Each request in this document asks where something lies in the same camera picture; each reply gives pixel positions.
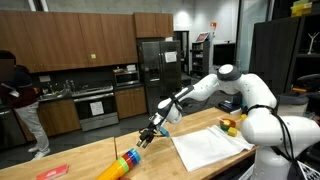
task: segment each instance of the lower cabinet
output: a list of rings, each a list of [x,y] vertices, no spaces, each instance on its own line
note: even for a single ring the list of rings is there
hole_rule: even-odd
[[[147,112],[143,87],[115,92],[119,119]]]
[[[73,100],[40,103],[38,108],[40,123],[47,136],[58,135],[80,129],[80,122]],[[28,141],[35,140],[28,127],[20,120],[20,125]]]

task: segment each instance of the yellow cup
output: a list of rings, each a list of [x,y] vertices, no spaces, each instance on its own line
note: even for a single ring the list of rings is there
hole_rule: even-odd
[[[103,171],[96,180],[117,180],[124,175],[124,169],[119,161],[113,162],[105,171]]]

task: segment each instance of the person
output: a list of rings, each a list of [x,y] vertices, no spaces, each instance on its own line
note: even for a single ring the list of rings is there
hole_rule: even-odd
[[[38,160],[50,153],[49,140],[42,128],[37,114],[39,102],[32,87],[32,79],[29,70],[22,65],[16,65],[14,54],[9,51],[0,50],[0,62],[12,61],[14,65],[11,78],[0,78],[0,97],[10,105],[20,119],[27,125],[30,132],[36,138],[36,145],[28,152],[37,152],[32,160]],[[1,67],[2,72],[10,70]]]

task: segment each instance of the upper cabinet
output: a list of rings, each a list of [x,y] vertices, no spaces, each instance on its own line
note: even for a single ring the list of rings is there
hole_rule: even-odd
[[[100,16],[110,62],[112,64],[137,63],[132,15],[101,14]]]
[[[172,37],[173,15],[158,13],[134,13],[136,37]]]
[[[0,11],[0,49],[11,51],[17,64],[30,72],[38,72],[39,66],[20,12]]]
[[[109,62],[100,14],[78,14],[90,66],[111,65]]]
[[[52,13],[21,12],[39,71],[68,69],[58,30]]]
[[[69,69],[83,68],[88,66],[88,57],[78,14],[54,13],[54,20],[61,39],[65,62]]]

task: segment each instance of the red card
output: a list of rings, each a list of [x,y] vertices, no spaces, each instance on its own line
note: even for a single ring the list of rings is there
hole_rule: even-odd
[[[56,167],[44,173],[37,175],[37,180],[50,180],[62,176],[68,172],[68,165],[64,164],[62,166]]]

